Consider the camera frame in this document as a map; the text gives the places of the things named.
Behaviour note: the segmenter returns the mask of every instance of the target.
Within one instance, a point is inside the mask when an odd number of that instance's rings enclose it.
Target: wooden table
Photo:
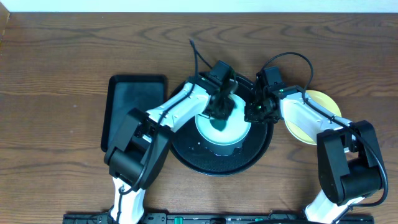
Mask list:
[[[112,206],[100,149],[108,80],[163,73],[170,93],[193,74],[189,38],[208,61],[224,60],[252,80],[276,54],[306,55],[315,67],[310,88],[330,95],[343,116],[376,128],[390,194],[355,212],[397,223],[397,36],[396,14],[13,13],[0,48],[0,223],[60,223],[67,212]],[[274,65],[289,85],[308,80],[300,58]],[[145,206],[268,213],[302,209],[319,190],[316,147],[280,122],[265,157],[231,177],[196,173],[170,153]]]

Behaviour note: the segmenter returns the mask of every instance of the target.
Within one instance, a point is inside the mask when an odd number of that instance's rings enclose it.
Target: black tray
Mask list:
[[[125,115],[133,108],[142,111],[166,101],[164,75],[114,75],[109,79],[101,149],[106,152]]]

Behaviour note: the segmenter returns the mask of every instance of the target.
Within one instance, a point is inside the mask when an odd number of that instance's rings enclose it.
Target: wire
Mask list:
[[[199,56],[199,58],[200,58],[200,60],[203,62],[203,63],[205,63],[206,65],[207,65],[207,67],[209,67],[210,69],[212,69],[213,67],[200,55],[200,53],[197,51],[197,49],[195,48],[195,44],[194,44],[194,46],[192,46],[194,49],[194,52],[195,52],[195,54],[197,54],[198,56]]]
[[[382,197],[381,197],[377,202],[373,202],[373,203],[354,203],[354,204],[349,205],[349,208],[352,209],[353,207],[373,207],[373,206],[380,205],[381,203],[383,203],[383,202],[386,200],[387,195],[388,195],[388,178],[387,178],[386,169],[385,169],[384,166],[381,164],[380,159],[377,157],[376,153],[374,152],[374,150],[373,150],[373,148],[370,146],[370,144],[369,144],[367,141],[365,141],[365,139],[363,139],[352,127],[347,126],[347,125],[345,125],[344,123],[338,121],[338,120],[335,118],[335,116],[329,116],[329,115],[325,114],[323,111],[321,111],[321,110],[319,110],[318,108],[316,108],[315,106],[313,106],[313,105],[308,101],[308,98],[305,97],[305,92],[306,92],[306,90],[308,89],[308,86],[310,85],[310,83],[311,83],[311,81],[312,81],[312,78],[313,78],[313,74],[314,74],[314,72],[313,72],[313,66],[312,66],[311,61],[310,61],[308,58],[306,58],[306,56],[304,56],[304,55],[302,55],[302,54],[299,54],[299,53],[296,53],[296,52],[285,52],[285,53],[281,53],[281,54],[279,54],[279,55],[276,55],[275,57],[273,57],[273,58],[271,58],[270,60],[268,60],[268,62],[266,62],[266,63],[262,66],[261,70],[265,69],[273,60],[275,60],[275,59],[277,59],[277,58],[279,58],[279,57],[281,57],[281,56],[284,56],[284,55],[296,55],[296,56],[299,56],[299,57],[303,58],[303,59],[308,63],[308,65],[310,66],[310,69],[311,69],[310,79],[308,80],[308,82],[307,82],[307,84],[305,85],[304,90],[303,90],[303,92],[302,92],[302,98],[303,98],[304,103],[306,103],[307,105],[309,105],[309,107],[311,107],[311,108],[312,108],[313,110],[315,110],[316,112],[318,112],[318,113],[320,113],[321,115],[323,115],[324,117],[328,118],[330,121],[333,121],[333,122],[335,122],[336,124],[338,124],[338,125],[340,125],[341,127],[343,127],[344,129],[348,130],[353,136],[356,137],[356,139],[357,139],[360,143],[362,143],[362,144],[365,146],[365,147],[364,147],[365,150],[369,151],[369,152],[372,154],[373,158],[376,160],[377,165],[378,165],[379,168],[380,168],[381,179],[382,179],[382,187],[383,187],[383,195],[382,195]]]
[[[346,209],[344,209],[343,212],[340,213],[332,222],[331,224],[337,224],[349,211],[352,211],[353,207],[352,206],[347,206]]]
[[[210,68],[212,68],[212,66],[199,54],[199,52],[197,51],[197,49],[196,49],[196,47],[195,47],[194,41],[191,39],[191,40],[189,40],[189,42],[190,42],[190,44],[191,44],[191,46],[192,46],[193,54],[194,54],[194,56],[195,56],[195,78],[194,78],[194,81],[193,81],[193,83],[192,83],[192,87],[191,87],[190,91],[189,91],[184,97],[182,97],[182,98],[179,99],[177,102],[175,102],[174,104],[172,104],[171,106],[169,106],[169,107],[168,107],[166,110],[164,110],[163,113],[161,114],[161,116],[160,116],[160,118],[159,118],[159,120],[158,120],[158,122],[157,122],[157,124],[156,124],[156,127],[155,127],[154,137],[152,138],[152,141],[150,142],[150,145],[149,145],[149,148],[148,148],[148,155],[147,155],[147,157],[146,157],[146,159],[145,159],[144,166],[142,167],[141,173],[140,173],[140,175],[139,175],[139,177],[138,177],[136,183],[135,183],[129,190],[127,190],[127,191],[124,191],[124,187],[123,187],[123,186],[119,188],[119,194],[120,194],[120,196],[119,196],[119,207],[118,207],[118,215],[117,215],[117,217],[116,217],[116,223],[119,223],[120,214],[121,214],[121,201],[122,201],[123,195],[127,195],[127,194],[131,193],[131,192],[133,191],[133,189],[136,189],[136,188],[139,186],[139,183],[140,183],[142,177],[144,176],[146,170],[148,169],[149,160],[150,160],[150,157],[151,157],[151,155],[152,155],[152,151],[154,150],[154,144],[155,144],[155,142],[156,142],[156,139],[157,139],[157,136],[158,136],[158,133],[159,133],[159,129],[160,129],[160,124],[162,123],[162,120],[165,118],[165,116],[167,115],[167,113],[168,113],[173,107],[177,106],[177,105],[178,105],[179,103],[181,103],[183,100],[187,99],[187,98],[191,95],[193,89],[195,88],[196,82],[197,82],[198,77],[199,77],[199,74],[198,74],[198,56],[201,58],[201,60],[202,60],[207,66],[209,66]]]

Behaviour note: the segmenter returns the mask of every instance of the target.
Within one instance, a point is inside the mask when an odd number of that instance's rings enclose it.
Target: green connector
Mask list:
[[[174,218],[174,224],[182,224],[182,217],[175,217]]]

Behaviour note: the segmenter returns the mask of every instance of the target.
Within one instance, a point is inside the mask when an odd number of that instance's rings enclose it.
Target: black cable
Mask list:
[[[337,216],[332,222],[331,224],[337,224],[349,211],[352,211],[353,207],[351,205],[348,205],[346,207],[346,209],[344,209],[343,212],[340,213],[339,216]]]
[[[156,124],[156,127],[155,127],[154,137],[152,138],[152,141],[150,142],[150,145],[149,145],[149,148],[148,148],[148,155],[147,155],[147,158],[145,159],[144,166],[142,167],[141,173],[140,173],[140,175],[139,175],[139,177],[138,177],[136,183],[135,183],[129,190],[127,190],[127,191],[125,191],[125,192],[124,192],[123,187],[120,187],[120,188],[119,188],[119,194],[120,194],[120,196],[119,196],[119,208],[118,208],[118,215],[117,215],[117,218],[116,218],[116,223],[119,223],[119,218],[120,218],[120,214],[121,214],[121,200],[122,200],[122,196],[131,193],[131,192],[133,191],[133,189],[136,189],[136,188],[139,186],[139,183],[140,183],[142,177],[144,176],[146,170],[148,169],[149,159],[150,159],[150,157],[151,157],[151,155],[152,155],[152,151],[154,150],[154,144],[155,144],[155,142],[156,142],[156,139],[157,139],[157,136],[158,136],[158,133],[159,133],[159,129],[160,129],[160,124],[162,123],[162,120],[165,118],[165,116],[167,115],[167,113],[168,113],[174,106],[177,106],[177,105],[178,105],[179,103],[181,103],[183,100],[187,99],[187,98],[191,95],[193,89],[195,88],[195,85],[196,85],[196,82],[197,82],[198,76],[199,76],[199,74],[198,74],[198,56],[203,60],[203,62],[204,62],[205,64],[207,64],[207,66],[209,66],[210,68],[212,68],[212,67],[210,66],[210,64],[199,54],[199,52],[197,51],[197,49],[196,49],[196,47],[195,47],[194,41],[193,41],[193,40],[189,40],[189,41],[190,41],[190,44],[191,44],[192,49],[193,49],[193,54],[194,54],[194,56],[195,56],[195,79],[194,79],[194,81],[193,81],[193,83],[192,83],[192,87],[191,87],[190,91],[189,91],[184,97],[182,97],[182,98],[179,99],[177,102],[175,102],[174,104],[172,104],[171,106],[169,106],[169,107],[168,107],[166,110],[164,110],[163,113],[161,114],[161,116],[160,116],[160,118],[159,118],[159,120],[158,120],[158,122],[157,122],[157,124]]]
[[[365,150],[368,150],[368,151],[372,154],[373,158],[376,160],[376,162],[377,162],[377,164],[378,164],[378,166],[379,166],[379,168],[380,168],[380,174],[381,174],[381,179],[382,179],[382,187],[383,187],[383,195],[382,195],[382,197],[381,197],[377,202],[373,202],[373,203],[354,203],[354,204],[349,205],[349,208],[352,209],[353,207],[373,207],[373,206],[380,205],[381,203],[383,203],[383,202],[386,200],[387,195],[388,195],[388,178],[387,178],[386,169],[385,169],[384,166],[381,164],[380,159],[377,157],[376,153],[374,152],[374,150],[373,150],[373,148],[370,146],[370,144],[369,144],[367,141],[365,141],[365,139],[363,139],[352,127],[350,127],[350,126],[348,126],[348,125],[345,125],[344,123],[338,121],[338,120],[335,118],[335,116],[329,116],[329,115],[325,114],[323,111],[321,111],[320,109],[318,109],[318,108],[316,108],[315,106],[313,106],[313,105],[308,101],[308,98],[305,97],[305,92],[306,92],[308,86],[310,85],[310,83],[311,83],[311,81],[312,81],[312,78],[313,78],[313,74],[314,74],[314,72],[313,72],[313,66],[312,66],[311,61],[310,61],[308,58],[306,58],[306,56],[304,56],[304,55],[302,55],[302,54],[299,54],[299,53],[296,53],[296,52],[285,52],[285,53],[276,55],[275,57],[273,57],[273,58],[271,58],[270,60],[268,60],[268,62],[266,62],[266,63],[264,64],[264,66],[262,66],[261,70],[265,69],[273,60],[275,60],[275,59],[277,59],[277,58],[279,58],[279,57],[281,57],[281,56],[284,56],[284,55],[297,55],[297,56],[303,58],[303,59],[308,63],[308,65],[310,66],[310,69],[311,69],[310,79],[308,80],[308,82],[307,82],[307,84],[305,85],[304,90],[303,90],[303,92],[302,92],[302,98],[303,98],[303,100],[304,100],[304,103],[306,103],[307,105],[309,105],[309,107],[311,107],[311,108],[312,108],[313,110],[315,110],[316,112],[320,113],[322,116],[328,118],[330,121],[333,121],[333,122],[335,122],[336,124],[342,126],[344,129],[348,130],[353,136],[355,136],[355,138],[356,138],[360,143],[362,143],[362,144],[365,146],[365,147],[364,147]]]
[[[199,56],[200,60],[201,60],[203,63],[205,63],[205,64],[207,65],[207,67],[209,67],[210,69],[213,68],[213,67],[200,55],[200,53],[198,52],[198,50],[197,50],[196,48],[194,48],[194,52],[195,52],[195,54],[197,54],[197,55]]]
[[[122,213],[122,210],[120,208],[122,207],[123,194],[121,193],[123,192],[123,190],[124,190],[123,186],[119,188],[119,203],[118,203],[118,213],[116,215],[116,223],[119,223],[120,214]]]

